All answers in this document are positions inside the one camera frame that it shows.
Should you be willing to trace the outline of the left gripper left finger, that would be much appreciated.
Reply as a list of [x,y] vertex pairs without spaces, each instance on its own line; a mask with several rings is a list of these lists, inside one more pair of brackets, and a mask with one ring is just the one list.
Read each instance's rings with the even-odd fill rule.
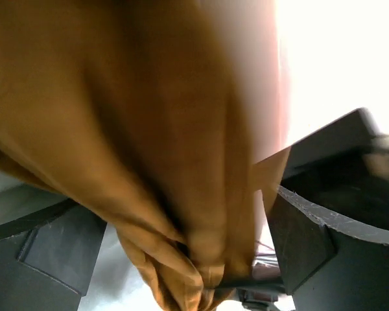
[[106,222],[73,200],[0,225],[0,311],[77,310]]

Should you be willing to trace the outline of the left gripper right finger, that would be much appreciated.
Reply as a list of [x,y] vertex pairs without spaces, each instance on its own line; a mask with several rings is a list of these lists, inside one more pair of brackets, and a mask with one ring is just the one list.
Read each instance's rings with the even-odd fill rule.
[[283,187],[268,224],[296,310],[389,311],[389,231]]

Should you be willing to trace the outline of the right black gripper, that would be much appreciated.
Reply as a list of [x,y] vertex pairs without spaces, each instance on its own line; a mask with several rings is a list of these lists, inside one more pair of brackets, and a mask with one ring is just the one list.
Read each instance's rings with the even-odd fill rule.
[[368,112],[356,109],[285,150],[271,232],[289,220],[345,228],[365,225],[389,231],[389,135]]

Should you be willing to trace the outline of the brown garment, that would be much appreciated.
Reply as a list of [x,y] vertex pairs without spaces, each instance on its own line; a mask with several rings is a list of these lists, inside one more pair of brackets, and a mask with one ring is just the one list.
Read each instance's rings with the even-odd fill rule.
[[249,277],[288,154],[273,1],[0,1],[0,171],[112,224],[164,310]]

